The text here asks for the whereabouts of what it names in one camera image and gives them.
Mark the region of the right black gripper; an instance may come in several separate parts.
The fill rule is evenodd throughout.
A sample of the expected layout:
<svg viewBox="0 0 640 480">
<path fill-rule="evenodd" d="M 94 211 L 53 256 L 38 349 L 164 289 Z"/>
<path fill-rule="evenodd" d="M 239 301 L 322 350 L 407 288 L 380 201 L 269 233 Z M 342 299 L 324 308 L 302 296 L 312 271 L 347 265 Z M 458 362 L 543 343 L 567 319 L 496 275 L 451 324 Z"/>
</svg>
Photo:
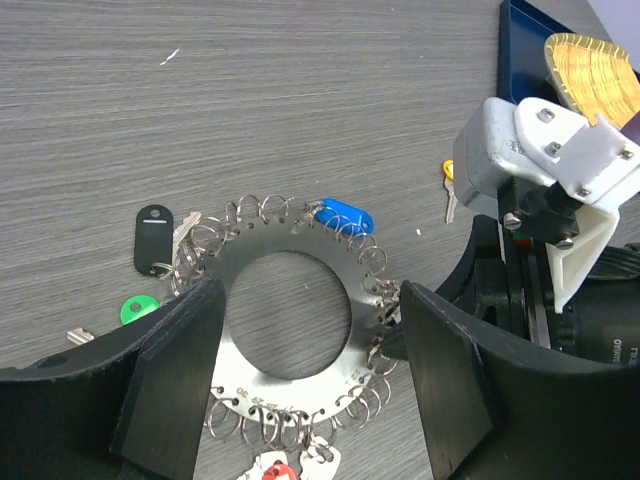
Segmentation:
<svg viewBox="0 0 640 480">
<path fill-rule="evenodd" d="M 639 363 L 639 246 L 608 246 L 561 311 L 554 309 L 548 247 L 577 249 L 580 202 L 559 184 L 508 180 L 499 217 L 475 216 L 467 247 L 438 294 L 460 310 L 561 353 L 616 365 Z M 401 324 L 380 351 L 407 361 Z"/>
</svg>

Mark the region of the black key fob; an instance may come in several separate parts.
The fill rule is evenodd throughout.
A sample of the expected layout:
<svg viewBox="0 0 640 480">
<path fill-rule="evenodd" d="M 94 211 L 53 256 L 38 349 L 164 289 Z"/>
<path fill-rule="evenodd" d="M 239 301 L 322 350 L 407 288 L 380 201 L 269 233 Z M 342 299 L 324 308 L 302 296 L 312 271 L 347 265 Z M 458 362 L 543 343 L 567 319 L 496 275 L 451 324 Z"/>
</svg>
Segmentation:
<svg viewBox="0 0 640 480">
<path fill-rule="evenodd" d="M 191 212 L 174 224 L 172 212 L 165 206 L 143 207 L 136 216 L 133 262 L 145 276 L 169 274 L 177 258 L 177 250 L 190 230 L 201 219 L 200 212 Z"/>
</svg>

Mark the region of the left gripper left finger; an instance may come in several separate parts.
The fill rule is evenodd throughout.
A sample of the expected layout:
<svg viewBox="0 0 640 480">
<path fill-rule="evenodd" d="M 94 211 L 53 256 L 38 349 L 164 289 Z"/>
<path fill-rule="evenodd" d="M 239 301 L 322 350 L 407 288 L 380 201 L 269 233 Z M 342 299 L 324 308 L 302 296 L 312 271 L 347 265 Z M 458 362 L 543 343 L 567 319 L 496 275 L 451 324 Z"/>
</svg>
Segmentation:
<svg viewBox="0 0 640 480">
<path fill-rule="evenodd" d="M 200 283 L 133 323 L 1 372 L 5 479 L 193 476 L 226 292 Z"/>
</svg>

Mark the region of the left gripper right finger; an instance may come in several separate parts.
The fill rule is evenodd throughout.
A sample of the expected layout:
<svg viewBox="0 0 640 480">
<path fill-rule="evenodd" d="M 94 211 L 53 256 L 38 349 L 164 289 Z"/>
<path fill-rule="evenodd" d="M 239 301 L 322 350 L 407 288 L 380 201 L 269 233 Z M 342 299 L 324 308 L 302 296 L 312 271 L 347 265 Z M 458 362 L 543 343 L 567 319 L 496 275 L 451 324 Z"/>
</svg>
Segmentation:
<svg viewBox="0 0 640 480">
<path fill-rule="evenodd" d="M 425 287 L 402 330 L 437 479 L 635 479 L 639 371 L 550 350 Z"/>
</svg>

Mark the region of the blue key tag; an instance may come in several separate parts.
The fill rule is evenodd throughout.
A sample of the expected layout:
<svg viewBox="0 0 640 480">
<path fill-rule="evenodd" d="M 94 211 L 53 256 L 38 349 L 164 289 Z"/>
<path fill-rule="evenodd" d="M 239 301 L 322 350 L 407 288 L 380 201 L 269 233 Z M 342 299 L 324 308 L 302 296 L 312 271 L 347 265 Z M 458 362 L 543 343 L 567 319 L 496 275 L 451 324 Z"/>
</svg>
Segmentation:
<svg viewBox="0 0 640 480">
<path fill-rule="evenodd" d="M 329 197 L 307 203 L 300 222 L 310 227 L 319 225 L 324 232 L 338 236 L 371 235 L 375 229 L 374 219 L 366 210 Z"/>
</svg>

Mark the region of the red key tag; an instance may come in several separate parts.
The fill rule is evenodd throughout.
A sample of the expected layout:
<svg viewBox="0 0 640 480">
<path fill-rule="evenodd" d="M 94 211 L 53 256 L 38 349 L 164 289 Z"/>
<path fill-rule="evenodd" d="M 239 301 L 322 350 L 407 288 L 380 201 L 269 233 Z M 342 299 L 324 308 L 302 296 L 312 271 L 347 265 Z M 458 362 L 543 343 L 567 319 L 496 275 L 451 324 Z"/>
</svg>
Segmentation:
<svg viewBox="0 0 640 480">
<path fill-rule="evenodd" d="M 339 450 L 331 446 L 323 437 L 317 437 L 299 455 L 296 470 L 289 463 L 284 451 L 275 450 L 259 454 L 252 466 L 237 477 L 238 480 L 332 480 L 335 478 L 342 460 Z"/>
</svg>

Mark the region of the yellow key tag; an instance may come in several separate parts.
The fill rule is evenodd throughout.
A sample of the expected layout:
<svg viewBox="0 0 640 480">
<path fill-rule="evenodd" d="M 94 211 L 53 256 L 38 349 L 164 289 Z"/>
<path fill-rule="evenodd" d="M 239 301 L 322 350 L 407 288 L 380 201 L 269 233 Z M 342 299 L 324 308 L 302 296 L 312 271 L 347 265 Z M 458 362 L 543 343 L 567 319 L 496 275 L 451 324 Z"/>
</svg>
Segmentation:
<svg viewBox="0 0 640 480">
<path fill-rule="evenodd" d="M 447 193 L 447 205 L 445 211 L 445 223 L 451 224 L 455 216 L 455 208 L 457 206 L 457 198 L 454 192 L 454 162 L 452 159 L 446 160 L 442 164 L 444 173 L 443 186 Z"/>
</svg>

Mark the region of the green key tag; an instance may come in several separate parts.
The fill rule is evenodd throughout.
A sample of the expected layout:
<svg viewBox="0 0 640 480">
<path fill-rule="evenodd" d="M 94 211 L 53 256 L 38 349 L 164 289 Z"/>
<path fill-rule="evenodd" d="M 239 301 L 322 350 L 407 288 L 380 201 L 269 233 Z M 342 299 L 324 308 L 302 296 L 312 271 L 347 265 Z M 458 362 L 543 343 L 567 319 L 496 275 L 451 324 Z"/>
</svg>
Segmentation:
<svg viewBox="0 0 640 480">
<path fill-rule="evenodd" d="M 161 303 L 150 295 L 135 295 L 127 299 L 120 309 L 120 323 L 126 326 L 137 319 L 159 309 Z M 83 328 L 66 332 L 66 338 L 74 345 L 83 345 L 95 339 L 95 336 Z"/>
</svg>

